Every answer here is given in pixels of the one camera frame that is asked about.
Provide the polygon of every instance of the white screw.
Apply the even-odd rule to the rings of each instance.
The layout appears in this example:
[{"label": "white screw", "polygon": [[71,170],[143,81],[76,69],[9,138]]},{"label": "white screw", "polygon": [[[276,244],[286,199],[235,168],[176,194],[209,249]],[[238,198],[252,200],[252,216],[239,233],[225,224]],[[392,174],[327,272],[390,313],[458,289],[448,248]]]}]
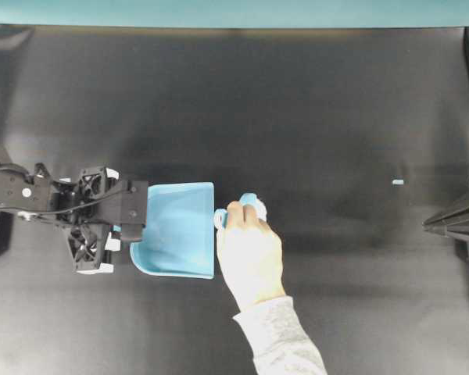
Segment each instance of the white screw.
[{"label": "white screw", "polygon": [[29,198],[31,196],[31,189],[28,187],[25,187],[22,192],[24,198]]}]

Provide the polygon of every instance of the fingers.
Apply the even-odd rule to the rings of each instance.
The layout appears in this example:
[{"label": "fingers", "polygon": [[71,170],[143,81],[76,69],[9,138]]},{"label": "fingers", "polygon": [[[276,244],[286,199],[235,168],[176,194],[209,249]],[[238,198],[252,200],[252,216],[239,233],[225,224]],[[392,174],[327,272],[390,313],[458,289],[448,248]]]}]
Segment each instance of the fingers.
[{"label": "fingers", "polygon": [[240,202],[231,202],[227,206],[227,223],[226,228],[243,227],[244,216],[243,206]]},{"label": "fingers", "polygon": [[271,232],[271,227],[269,226],[268,223],[266,223],[264,220],[259,219],[259,225],[263,228],[263,230],[266,230],[268,232]]},{"label": "fingers", "polygon": [[245,218],[245,224],[250,227],[258,227],[259,219],[257,218],[257,211],[252,205],[243,206],[243,216]]}]

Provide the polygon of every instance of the black cable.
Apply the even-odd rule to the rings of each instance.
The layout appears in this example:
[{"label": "black cable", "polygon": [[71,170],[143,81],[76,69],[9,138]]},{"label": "black cable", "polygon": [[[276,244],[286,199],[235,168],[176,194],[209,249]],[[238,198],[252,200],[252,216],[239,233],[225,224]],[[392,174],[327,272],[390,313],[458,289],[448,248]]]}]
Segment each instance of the black cable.
[{"label": "black cable", "polygon": [[29,176],[29,172],[26,168],[24,168],[23,166],[14,164],[13,162],[0,164],[0,172],[3,170],[8,170],[9,172],[16,172],[16,173],[22,174],[24,178],[27,178]]},{"label": "black cable", "polygon": [[109,199],[109,198],[113,197],[114,195],[122,194],[122,193],[130,193],[130,192],[126,191],[126,190],[115,191],[114,193],[111,193],[110,195],[107,195],[107,196],[102,197],[100,199],[96,199],[92,202],[84,203],[83,205],[75,205],[73,207],[69,207],[68,209],[58,209],[56,211],[35,211],[35,210],[24,209],[24,208],[20,208],[20,207],[4,207],[4,206],[0,206],[0,210],[24,211],[26,213],[32,213],[34,215],[59,215],[61,213],[68,213],[70,211],[75,211],[75,210],[78,210],[78,209],[84,209],[85,207],[90,207],[91,205],[97,205],[98,203],[100,203],[102,201],[105,201],[106,199]]}]

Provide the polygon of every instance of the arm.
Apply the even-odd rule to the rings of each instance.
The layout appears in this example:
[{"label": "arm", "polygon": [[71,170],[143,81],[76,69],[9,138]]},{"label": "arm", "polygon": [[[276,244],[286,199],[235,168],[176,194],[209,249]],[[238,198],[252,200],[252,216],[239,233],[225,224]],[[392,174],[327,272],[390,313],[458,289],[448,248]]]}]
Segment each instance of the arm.
[{"label": "arm", "polygon": [[217,231],[217,257],[238,303],[240,324],[259,375],[325,375],[318,349],[304,332],[281,283],[281,240],[256,210],[232,202]]}]

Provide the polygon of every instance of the teal wall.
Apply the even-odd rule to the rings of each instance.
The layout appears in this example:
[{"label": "teal wall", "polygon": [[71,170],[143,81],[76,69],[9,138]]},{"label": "teal wall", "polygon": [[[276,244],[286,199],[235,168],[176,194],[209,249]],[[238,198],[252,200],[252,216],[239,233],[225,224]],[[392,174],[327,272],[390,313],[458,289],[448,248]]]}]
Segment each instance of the teal wall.
[{"label": "teal wall", "polygon": [[469,0],[0,0],[0,23],[213,28],[469,26]]}]

